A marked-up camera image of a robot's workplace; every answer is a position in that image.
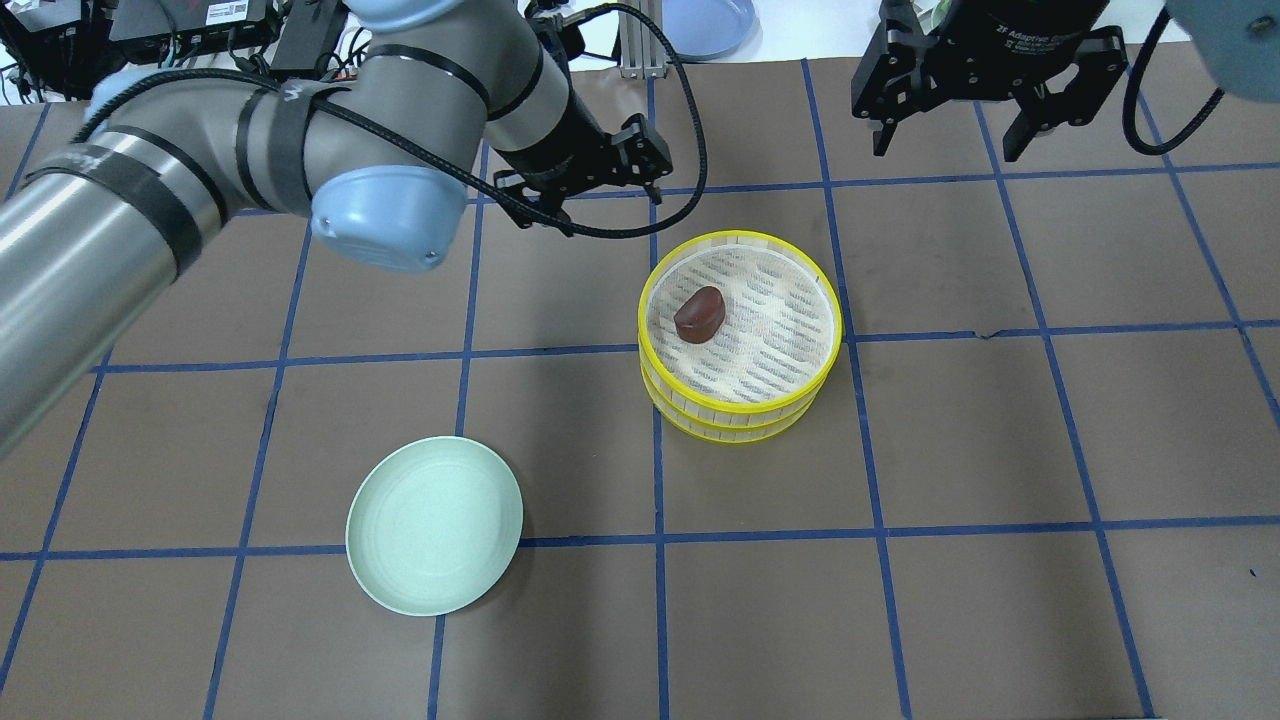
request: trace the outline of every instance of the brown object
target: brown object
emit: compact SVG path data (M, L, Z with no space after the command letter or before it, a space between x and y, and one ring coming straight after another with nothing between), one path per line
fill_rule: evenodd
M722 324L724 324L724 296L712 286L695 292L680 310L676 310L676 334L685 342L701 345L716 337Z

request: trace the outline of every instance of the black strap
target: black strap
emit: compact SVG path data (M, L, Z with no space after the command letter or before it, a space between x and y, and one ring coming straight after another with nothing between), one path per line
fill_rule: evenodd
M248 126L253 119L253 111L257 110L257 104L262 101L269 91L265 87L260 87L248 96L244 101L244 106L241 108L239 119L236 123L236 172L241 177L241 184L244 186L244 192L248 193L250 199L257 204L259 208L264 210L275 210L270 202L262 197L259 192L257 186L253 184L253 174L248 168Z
M547 54L543 53L541 50L538 51L538 67L534 68L534 77L529 78L529 85L526 85L525 88L520 91L520 95L517 95L515 100L507 102L506 105L494 110L493 113L489 113L490 123L493 120L498 120L512 114L516 110L516 108L520 108L520 105L525 100L529 100L529 96L534 94L534 88L538 87L538 81L543 79L543 63L544 63L543 58L545 55Z
M410 60L417 60L419 63L426 63L433 68L439 68L445 73L461 79L480 96L484 101L484 106L489 106L489 91L485 90L484 83L471 74L471 70L463 68L462 65L454 63L453 60L445 58L444 55L436 55L430 50L422 50L421 47L411 47L408 45L379 45L374 47L365 55L365 61L367 63L372 58L408 58ZM541 61L541 53L538 54L539 61Z
M305 147L307 126L315 113L312 100L339 90L340 85L291 79L280 86L280 101L271 118L271 142L266 160L271 186L284 209L303 218L311 215L311 187L307 186Z
M191 210L160 181L160 173L141 160L100 145L70 145L27 176L29 184L47 174L87 179L116 195L155 225L173 251L180 275L200 258L202 238Z
M223 225L227 224L227 220L229 219L227 215L227 197L223 195L223 191L218 188L218 184L214 182L214 178L210 177L209 173L205 172L205 168L200 167L200 163L197 163L195 158L188 155L186 150L178 147L173 142L169 142L168 140L160 137L159 135L148 129L142 129L134 126L110 124L106 127L106 131L118 132L120 135L131 135L140 140L145 140L151 145L155 145L160 150L164 150L165 152L172 155L174 160L182 163L182 165L187 168L187 170L189 170L191 174L196 176L196 179L200 181L200 184L205 186L205 190L209 192L209 196L214 199L214 205L218 206L219 224Z

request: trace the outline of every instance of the light green plate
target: light green plate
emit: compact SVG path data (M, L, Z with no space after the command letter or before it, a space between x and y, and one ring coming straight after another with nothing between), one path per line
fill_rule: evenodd
M383 607L443 615L498 582L522 525L520 486L498 454L461 437L420 439L360 486L347 514L347 561Z

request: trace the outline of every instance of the black cable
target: black cable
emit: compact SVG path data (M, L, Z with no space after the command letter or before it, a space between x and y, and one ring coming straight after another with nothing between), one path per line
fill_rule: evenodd
M360 40L360 33L367 32L364 26L356 28L356 32L351 33L351 40L347 41L347 56L351 58L356 54L356 42Z
M658 41L662 44L663 49L667 51L667 55L671 58L672 67L676 68L676 74L680 76L680 85L681 88L684 90L685 100L689 104L689 114L694 126L694 140L698 146L698 183L694 186L694 191L692 195L690 195L689 201L685 202L685 205L680 210L673 213L669 218L666 218L653 224L648 224L640 228L608 229L608 228L595 228L591 225L582 225L572 222L564 222L559 218L556 218L543 211L535 205L531 205L524 200L518 200L509 195L506 195L498 187L494 187L488 182L485 182L484 179L472 176L468 170L465 170L454 165L453 163L449 163L444 158L440 158L439 155L431 152L430 150L422 147L421 145L417 145L412 140L408 140L407 137L397 133L396 131L365 115L361 115L360 113L348 110L342 105L337 105L329 100L319 97L314 100L314 105L316 110L332 115L334 118L338 118L349 124L353 124L369 132L370 135L374 135L389 142L390 145L394 145L396 147L439 169L440 172L457 179L458 182L468 187L474 187L476 191L488 195L499 206L506 208L516 214L526 215L540 224L576 234L608 238L608 240L626 240L660 232L675 225L680 220L687 218L689 214L694 211L694 208L698 205L699 200L701 200L703 192L707 190L707 137L703 131L701 117L698 113L698 104L694 100L692 88L689 85L689 76L685 72L685 67L680 61L680 58L676 55L676 50L675 47L672 47L671 41L667 38L666 35L663 35L662 28L659 28L657 23L649 19L649 17L641 13L640 10L636 10L630 5L622 5L620 3L609 3L605 5L591 8L590 10L584 12L584 15L586 15L586 19L589 20L611 12L626 13L628 15L635 17L636 19L640 20L641 24L649 28L658 38ZM154 87L159 87L161 85L178 82L183 79L230 79L236 82L244 82L248 85L256 85L259 87L265 87L273 91L279 91L280 88L280 85L278 82L269 78L248 73L239 73L234 70L221 70L215 68L174 70L170 73L160 73L150 76L142 78L136 85L133 85L124 92L116 95L106 104L104 104L96 113L93 113L93 115L88 119L88 122L86 122L84 126L76 133L76 136L72 137L72 142L84 142L86 140L88 140L90 135L92 135L92 132L100 124L102 124L102 122L108 117L110 117L111 113L114 113L122 105L124 105L129 100L133 100L138 95L142 95L143 92Z
M178 20L173 19L173 13L169 12L169 6L165 5L161 0L151 0L151 3L154 3L156 8L160 8L161 13L164 13L164 20L169 24L169 53L177 54L178 53ZM157 68L161 67L163 63L164 63L164 58L160 58L160 61L156 63L156 67Z
M1147 41L1142 44L1142 50L1138 51L1138 60L1133 64L1133 77L1129 78L1129 86L1125 87L1124 92L1124 111L1121 113L1121 123L1124 126L1124 137L1129 141L1129 146L1142 152L1143 155L1164 155L1170 150L1178 147L1187 138L1192 136L1213 110L1217 109L1217 104L1222 101L1222 96L1226 95L1221 87L1210 95L1208 100L1196 113L1187 127L1181 129L1178 135L1170 138L1167 142L1160 145L1151 145L1144 141L1138 135L1138 92L1142 90L1142 78L1147 74L1147 65L1151 64L1151 56L1156 53L1156 44L1160 42L1160 37L1165 35L1165 28L1169 27L1170 20L1169 10L1161 9L1160 14L1156 17L1155 24L1151 26L1151 32L1147 33Z

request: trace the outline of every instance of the light blue joint cap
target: light blue joint cap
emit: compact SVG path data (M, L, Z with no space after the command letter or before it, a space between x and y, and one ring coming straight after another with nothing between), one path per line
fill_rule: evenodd
M444 261L466 202L462 183L434 168L361 168L320 186L311 234L358 263L425 273Z
M93 88L93 97L90 100L88 108L84 108L84 120L88 122L88 119L93 117L93 113L97 113L102 105L106 105L116 95L133 87L143 78L148 78L159 73L168 73L175 69L178 68L141 68L136 70L120 70L106 76L97 83L97 87ZM104 126L99 126L99 131L101 131Z
M426 24L466 0L347 0L361 24L374 32L401 32Z
M1167 6L1222 90L1280 102L1280 0L1167 0Z

